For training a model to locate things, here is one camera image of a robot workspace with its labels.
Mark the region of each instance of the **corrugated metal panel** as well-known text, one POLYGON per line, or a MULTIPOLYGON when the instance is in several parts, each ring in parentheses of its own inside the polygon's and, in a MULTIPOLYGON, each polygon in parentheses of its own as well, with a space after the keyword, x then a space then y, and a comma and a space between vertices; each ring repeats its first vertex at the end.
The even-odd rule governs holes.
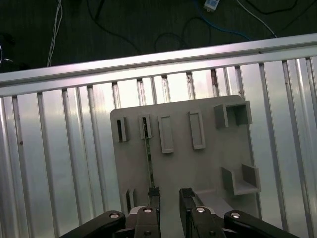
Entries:
POLYGON ((114 59, 107 61, 113 70, 103 72, 96 62, 95 72, 87 63, 27 71, 25 80, 19 72, 0 75, 3 236, 56 237, 103 211, 121 210, 109 117, 114 108, 240 95, 250 100, 253 117, 261 217, 312 238, 317 232, 317 42, 302 47, 299 41, 296 47, 292 39, 290 48, 284 40, 280 52, 269 47, 279 41, 258 42, 258 47, 242 43, 232 51, 244 47, 245 52, 231 54, 228 46, 206 48, 207 55, 223 52, 214 56, 197 49, 195 58, 180 51, 173 53, 173 60, 179 54, 177 63, 147 65, 141 56, 134 61, 147 67, 131 70, 118 70, 114 59), (83 68, 91 74, 80 75, 83 68), (52 79, 52 70, 64 76, 52 79), (29 80, 32 74, 39 80, 29 80))

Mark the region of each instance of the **screw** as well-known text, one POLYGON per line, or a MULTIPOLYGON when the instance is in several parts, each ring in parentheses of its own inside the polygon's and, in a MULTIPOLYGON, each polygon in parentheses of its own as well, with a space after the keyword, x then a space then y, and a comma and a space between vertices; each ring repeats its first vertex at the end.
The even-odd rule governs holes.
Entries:
POLYGON ((146 213, 150 213, 150 212, 152 212, 152 209, 151 208, 145 208, 143 211, 146 212, 146 213))
POLYGON ((233 218, 240 218, 241 215, 239 213, 233 212, 233 213, 231 213, 231 216, 233 218))
POLYGON ((117 214, 117 213, 112 213, 112 214, 110 215, 110 217, 113 218, 113 219, 115 219, 115 218, 118 218, 118 217, 119 217, 119 214, 117 214))
POLYGON ((202 208, 202 207, 196 208, 196 211, 198 211, 199 213, 205 212, 204 208, 202 208))

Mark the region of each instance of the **rectangular slot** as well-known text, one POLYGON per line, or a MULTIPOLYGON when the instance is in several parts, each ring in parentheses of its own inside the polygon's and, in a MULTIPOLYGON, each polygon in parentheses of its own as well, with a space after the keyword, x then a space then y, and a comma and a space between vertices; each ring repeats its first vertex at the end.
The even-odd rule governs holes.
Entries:
POLYGON ((119 136, 119 142, 122 142, 122 129, 121 129, 121 121, 117 120, 118 125, 118 136, 119 136))
POLYGON ((200 111, 190 111, 189 121, 192 132, 192 142, 194 150, 204 149, 206 147, 206 144, 202 113, 200 111))
POLYGON ((127 129, 126 129, 126 117, 121 117, 117 120, 118 128, 118 142, 128 141, 127 129))
POLYGON ((229 127, 227 110, 224 104, 214 107, 214 116, 217 128, 229 127))
POLYGON ((151 138, 152 133, 151 133, 151 126, 150 126, 150 116, 149 114, 142 114, 142 115, 139 115, 139 128, 140 128, 141 139, 144 139, 143 118, 145 118, 146 120, 148 138, 151 138))
POLYGON ((172 127, 170 123, 170 115, 158 116, 158 126, 159 126, 160 141, 162 145, 162 152, 164 154, 173 153, 174 145, 173 145, 172 127))

